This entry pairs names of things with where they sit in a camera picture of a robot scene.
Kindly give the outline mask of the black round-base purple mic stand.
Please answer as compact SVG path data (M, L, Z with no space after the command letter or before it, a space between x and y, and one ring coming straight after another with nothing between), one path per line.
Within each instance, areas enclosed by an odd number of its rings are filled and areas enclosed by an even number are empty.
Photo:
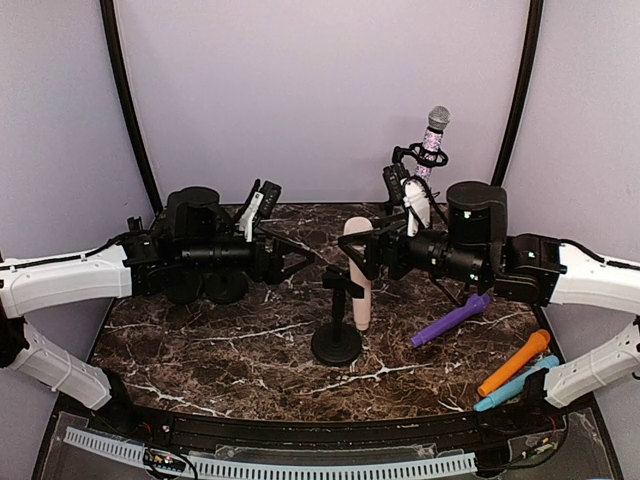
M212 273L205 282L205 296L219 305L240 301L248 292L246 276L236 270Z

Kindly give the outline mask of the black round-base blue mic stand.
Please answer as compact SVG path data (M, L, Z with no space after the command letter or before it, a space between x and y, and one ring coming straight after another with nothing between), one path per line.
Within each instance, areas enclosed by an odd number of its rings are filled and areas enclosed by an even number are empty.
M167 299L177 305L189 304L196 301L201 295L202 282L183 283L168 288L165 292Z

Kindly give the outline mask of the black round-base pink mic stand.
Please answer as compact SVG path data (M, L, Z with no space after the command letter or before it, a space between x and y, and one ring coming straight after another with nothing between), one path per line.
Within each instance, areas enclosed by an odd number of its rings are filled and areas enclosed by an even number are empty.
M314 332L311 351L324 365L345 367L362 352L361 333L371 321L371 282L361 273L353 281L349 271L329 265L322 274L322 285L332 291L332 321ZM344 322L347 295L352 298L354 326Z

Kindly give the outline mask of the purple toy microphone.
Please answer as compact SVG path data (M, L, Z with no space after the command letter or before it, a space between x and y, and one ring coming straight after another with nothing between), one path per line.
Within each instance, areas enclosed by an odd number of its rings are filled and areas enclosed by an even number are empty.
M419 348L426 345L454 327L457 327L470 317L483 313L490 303L491 298L488 293L482 295L472 294L463 306L450 311L436 322L412 336L410 338L411 346L413 348Z

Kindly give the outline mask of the black round-base orange mic stand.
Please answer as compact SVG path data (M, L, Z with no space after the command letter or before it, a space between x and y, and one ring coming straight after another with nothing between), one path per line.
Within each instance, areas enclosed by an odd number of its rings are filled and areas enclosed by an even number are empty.
M138 234L143 231L143 223L141 217L129 217L127 219L127 227L129 234Z

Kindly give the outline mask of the orange toy microphone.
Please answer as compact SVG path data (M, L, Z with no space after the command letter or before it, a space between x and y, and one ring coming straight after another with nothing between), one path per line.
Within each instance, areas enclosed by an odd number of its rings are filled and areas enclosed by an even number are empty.
M532 333L527 342L477 388L478 394L485 398L503 386L531 359L542 353L550 341L551 334L545 329Z

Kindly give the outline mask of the blue toy microphone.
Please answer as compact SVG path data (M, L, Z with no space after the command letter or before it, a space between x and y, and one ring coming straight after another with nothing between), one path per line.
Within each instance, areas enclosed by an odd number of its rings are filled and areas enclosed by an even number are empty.
M553 367L557 367L560 364L560 360L555 355L549 355L539 360L536 364L534 364L531 368L529 368L525 373L522 373L518 377L510 380L487 397L483 398L481 401L477 402L473 406L473 410L476 412L484 412L490 409L493 409L508 400L518 396L524 388L526 379L542 370L542 369L551 369Z

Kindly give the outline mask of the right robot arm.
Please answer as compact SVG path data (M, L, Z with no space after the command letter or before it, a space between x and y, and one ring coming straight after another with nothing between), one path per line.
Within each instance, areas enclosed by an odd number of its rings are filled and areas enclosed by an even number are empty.
M639 313L639 265L601 256L567 239L507 233L507 193L463 181L446 191L443 230L410 235L402 222L343 235L341 250L370 280L412 270L492 291L531 306L587 305Z

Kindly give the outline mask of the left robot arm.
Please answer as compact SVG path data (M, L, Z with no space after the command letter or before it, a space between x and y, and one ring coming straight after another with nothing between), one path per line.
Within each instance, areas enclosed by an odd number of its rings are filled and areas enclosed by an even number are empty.
M46 340L25 316L49 307L102 298L165 295L175 304L205 297L241 300L250 283L277 285L310 266L314 254L261 228L280 197L279 185L255 181L235 214L217 191L187 187L171 193L148 228L128 230L93 250L1 263L1 365L28 375L101 412L120 436L141 427L115 373L93 367Z

